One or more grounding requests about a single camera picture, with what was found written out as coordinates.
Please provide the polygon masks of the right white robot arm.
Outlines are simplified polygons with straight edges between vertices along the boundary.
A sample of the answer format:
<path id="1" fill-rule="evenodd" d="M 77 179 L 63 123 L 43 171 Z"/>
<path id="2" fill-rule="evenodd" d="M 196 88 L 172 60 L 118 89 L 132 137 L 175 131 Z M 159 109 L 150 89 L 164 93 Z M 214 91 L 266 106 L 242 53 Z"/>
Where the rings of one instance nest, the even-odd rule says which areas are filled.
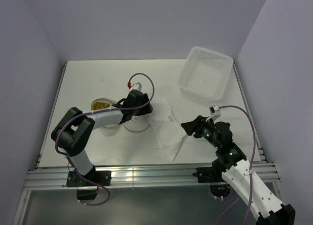
<path id="1" fill-rule="evenodd" d="M 204 138 L 216 148 L 209 179 L 227 182 L 246 203 L 258 225 L 292 225 L 295 209 L 277 198 L 250 167 L 243 151 L 232 139 L 230 124 L 206 121 L 198 116 L 181 124 L 188 136 Z"/>

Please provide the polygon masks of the white bra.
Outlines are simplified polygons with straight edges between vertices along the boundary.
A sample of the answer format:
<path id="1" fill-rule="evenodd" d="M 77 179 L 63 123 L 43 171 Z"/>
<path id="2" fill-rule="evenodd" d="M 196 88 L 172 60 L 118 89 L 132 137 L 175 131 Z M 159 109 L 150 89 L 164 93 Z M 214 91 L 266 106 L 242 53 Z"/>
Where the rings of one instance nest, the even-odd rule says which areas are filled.
<path id="1" fill-rule="evenodd" d="M 173 162 L 181 148 L 185 131 L 174 117 L 173 111 L 165 98 L 155 95 L 151 101 L 153 111 L 148 121 L 156 134 L 162 156 Z"/>

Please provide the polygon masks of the white mesh laundry bag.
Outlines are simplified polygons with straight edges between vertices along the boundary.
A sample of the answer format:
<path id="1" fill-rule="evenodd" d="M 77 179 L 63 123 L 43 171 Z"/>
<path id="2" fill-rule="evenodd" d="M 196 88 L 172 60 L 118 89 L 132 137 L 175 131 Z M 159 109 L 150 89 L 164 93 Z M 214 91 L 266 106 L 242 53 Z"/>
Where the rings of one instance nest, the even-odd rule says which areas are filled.
<path id="1" fill-rule="evenodd" d="M 96 101 L 109 103 L 111 106 L 106 109 L 92 110 L 92 104 Z M 148 119 L 142 116 L 133 116 L 129 121 L 122 121 L 123 113 L 121 110 L 113 110 L 117 102 L 109 98 L 99 98 L 92 102 L 91 111 L 93 115 L 91 118 L 94 120 L 95 124 L 93 130 L 99 128 L 113 128 L 118 125 L 123 125 L 127 130 L 131 132 L 141 132 L 146 130 L 150 125 Z"/>

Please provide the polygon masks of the yellow bra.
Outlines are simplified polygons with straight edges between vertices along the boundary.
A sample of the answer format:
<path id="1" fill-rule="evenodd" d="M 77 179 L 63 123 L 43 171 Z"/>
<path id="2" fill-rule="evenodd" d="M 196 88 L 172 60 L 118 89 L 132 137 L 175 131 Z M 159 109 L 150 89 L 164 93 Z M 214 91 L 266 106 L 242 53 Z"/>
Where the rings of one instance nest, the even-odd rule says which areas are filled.
<path id="1" fill-rule="evenodd" d="M 96 101 L 92 104 L 92 110 L 101 110 L 101 109 L 106 109 L 108 107 L 110 107 L 111 105 L 109 103 L 105 103 L 105 102 L 100 102 L 100 101 Z"/>

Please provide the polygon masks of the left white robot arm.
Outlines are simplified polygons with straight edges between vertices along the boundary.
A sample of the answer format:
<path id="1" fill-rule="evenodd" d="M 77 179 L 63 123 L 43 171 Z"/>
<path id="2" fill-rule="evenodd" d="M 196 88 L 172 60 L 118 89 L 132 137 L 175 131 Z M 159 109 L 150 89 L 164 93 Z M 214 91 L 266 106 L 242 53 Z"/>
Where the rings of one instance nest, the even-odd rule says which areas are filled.
<path id="1" fill-rule="evenodd" d="M 96 185 L 100 181 L 85 150 L 92 131 L 152 113 L 151 100 L 148 94 L 131 90 L 121 103 L 105 109 L 83 112 L 73 107 L 67 111 L 52 131 L 51 139 L 55 142 L 56 152 L 68 159 L 83 185 Z"/>

